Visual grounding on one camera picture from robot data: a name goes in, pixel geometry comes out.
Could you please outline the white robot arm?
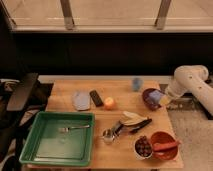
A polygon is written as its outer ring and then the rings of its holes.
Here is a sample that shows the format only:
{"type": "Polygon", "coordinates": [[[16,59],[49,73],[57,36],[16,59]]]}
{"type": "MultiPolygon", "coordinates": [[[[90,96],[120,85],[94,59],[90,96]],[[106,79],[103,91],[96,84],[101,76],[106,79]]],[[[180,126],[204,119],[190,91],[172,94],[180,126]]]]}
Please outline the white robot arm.
{"type": "Polygon", "coordinates": [[[169,100],[176,100],[189,91],[213,116],[213,88],[206,83],[208,76],[209,71],[203,65],[179,66],[175,69],[165,94],[169,100]]]}

